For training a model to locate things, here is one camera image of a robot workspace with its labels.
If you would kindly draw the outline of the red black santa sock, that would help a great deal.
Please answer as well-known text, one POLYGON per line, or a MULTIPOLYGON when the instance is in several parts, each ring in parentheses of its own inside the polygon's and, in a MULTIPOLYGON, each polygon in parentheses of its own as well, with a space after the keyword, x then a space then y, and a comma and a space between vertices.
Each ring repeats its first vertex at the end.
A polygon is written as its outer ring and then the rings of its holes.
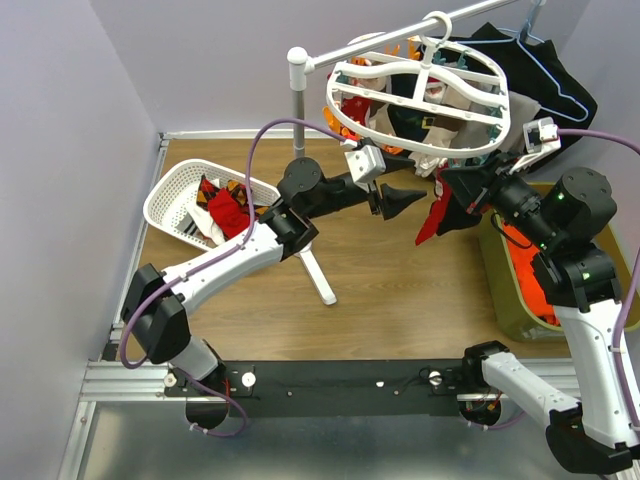
POLYGON ((437 175, 435 179, 434 194, 435 200, 432 202, 429 213, 415 238, 416 246, 434 236, 442 236, 452 229, 451 221, 455 197, 450 186, 442 180, 440 175, 437 175))

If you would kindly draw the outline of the white round sock hanger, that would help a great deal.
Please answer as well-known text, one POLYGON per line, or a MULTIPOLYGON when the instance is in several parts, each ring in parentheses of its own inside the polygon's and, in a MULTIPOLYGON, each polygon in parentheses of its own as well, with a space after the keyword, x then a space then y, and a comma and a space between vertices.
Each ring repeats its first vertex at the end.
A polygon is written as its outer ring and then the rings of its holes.
POLYGON ((442 24, 445 34, 440 39, 428 37, 420 27, 414 34, 400 35, 422 44, 424 53, 420 60, 377 52, 379 44, 388 43, 382 34, 352 40, 350 45, 363 51, 349 53, 345 60, 337 61, 327 79, 330 125, 337 127, 337 133, 346 141, 369 139, 383 149, 418 152, 439 159, 467 159, 491 153, 503 143, 511 128, 505 73, 486 55, 449 40, 452 18, 448 14, 432 11, 423 20, 442 24), (440 49, 456 52, 462 58, 469 56, 491 73, 486 75, 440 64, 435 61, 440 49), (459 149, 411 140, 389 128, 370 124, 368 113, 362 118, 346 113, 344 102, 347 100, 366 107, 375 102, 385 107, 400 107, 432 120, 480 124, 489 129, 489 139, 481 146, 459 149))

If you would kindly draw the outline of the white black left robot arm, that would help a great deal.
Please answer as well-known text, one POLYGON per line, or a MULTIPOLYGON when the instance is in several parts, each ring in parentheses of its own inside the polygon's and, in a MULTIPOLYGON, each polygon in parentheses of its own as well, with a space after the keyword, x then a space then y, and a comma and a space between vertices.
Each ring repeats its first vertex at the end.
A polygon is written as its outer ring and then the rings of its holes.
POLYGON ((278 198, 239 235, 162 271, 151 264, 140 267, 122 307, 119 350, 126 351, 129 339, 135 339, 145 360, 168 362, 187 375, 197 393, 214 393, 221 385, 223 361, 191 333, 191 313, 245 276, 299 253, 318 234, 315 218, 366 204, 372 214, 389 220, 425 197, 421 190, 377 184, 379 176, 403 169, 405 160, 390 155, 375 160, 364 152, 349 157, 349 171, 333 177, 309 157, 291 161, 277 185, 278 198))

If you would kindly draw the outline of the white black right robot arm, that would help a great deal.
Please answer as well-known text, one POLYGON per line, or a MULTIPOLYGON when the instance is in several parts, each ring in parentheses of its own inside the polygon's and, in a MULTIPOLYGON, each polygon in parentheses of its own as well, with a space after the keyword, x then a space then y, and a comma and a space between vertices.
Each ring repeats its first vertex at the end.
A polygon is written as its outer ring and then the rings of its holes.
POLYGON ((630 304, 613 260, 594 241, 617 211, 608 180, 576 167, 541 196, 502 158, 446 168, 441 179, 468 212, 493 210, 538 248, 534 276, 563 329, 580 396, 553 388, 498 341, 466 349, 462 384, 505 394, 543 428, 571 473, 631 468, 639 458, 639 388, 623 350, 630 304))

